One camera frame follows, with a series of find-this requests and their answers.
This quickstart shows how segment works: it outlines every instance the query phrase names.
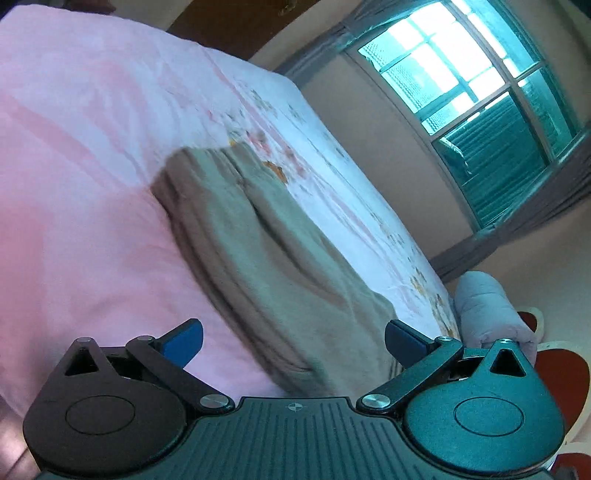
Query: gray curtain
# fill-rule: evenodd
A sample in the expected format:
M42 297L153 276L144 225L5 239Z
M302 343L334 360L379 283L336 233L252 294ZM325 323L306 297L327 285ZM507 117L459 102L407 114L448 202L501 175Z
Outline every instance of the gray curtain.
M572 142L562 160L547 167L495 222L430 260L443 282L478 265L498 247L531 233L569 212L591 195L591 124Z
M365 34L434 1L362 0L343 21L294 53L275 71L302 87L332 58Z

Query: folded blanket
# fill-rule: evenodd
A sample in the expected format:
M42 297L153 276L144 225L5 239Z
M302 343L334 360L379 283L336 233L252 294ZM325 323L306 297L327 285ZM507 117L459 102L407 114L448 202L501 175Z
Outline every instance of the folded blanket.
M289 395L355 400L400 370L384 346L391 303L247 145L181 150L152 192L196 280Z
M509 338L519 343L532 365L535 363L535 334L521 320L496 279L484 272L464 273L457 284L454 303L464 345L490 348L496 340Z

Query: beige blanket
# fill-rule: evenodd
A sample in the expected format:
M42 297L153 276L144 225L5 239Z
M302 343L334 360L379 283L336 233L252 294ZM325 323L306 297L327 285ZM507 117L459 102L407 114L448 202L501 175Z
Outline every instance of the beige blanket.
M152 191L196 280L290 395L355 401L398 372L384 346L392 304L247 145L181 150Z

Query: ridged surface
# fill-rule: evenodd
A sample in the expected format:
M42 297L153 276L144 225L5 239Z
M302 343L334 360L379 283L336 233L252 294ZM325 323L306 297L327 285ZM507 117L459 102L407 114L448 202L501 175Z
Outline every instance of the ridged surface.
M40 480L57 478L47 473ZM172 455L128 478L451 480L460 477L423 461L404 443L389 420L355 413L344 398L247 398L230 415L201 419ZM542 473L531 477L548 478Z

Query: pink blanket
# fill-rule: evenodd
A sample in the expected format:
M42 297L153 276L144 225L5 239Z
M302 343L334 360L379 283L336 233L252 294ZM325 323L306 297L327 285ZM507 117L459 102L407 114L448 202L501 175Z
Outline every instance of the pink blanket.
M236 400L282 394L148 190L176 149L239 140L403 321L457 335L428 262L289 80L131 21L18 7L0 21L0 394L17 412L74 338L123 345L189 317L205 342L188 371Z

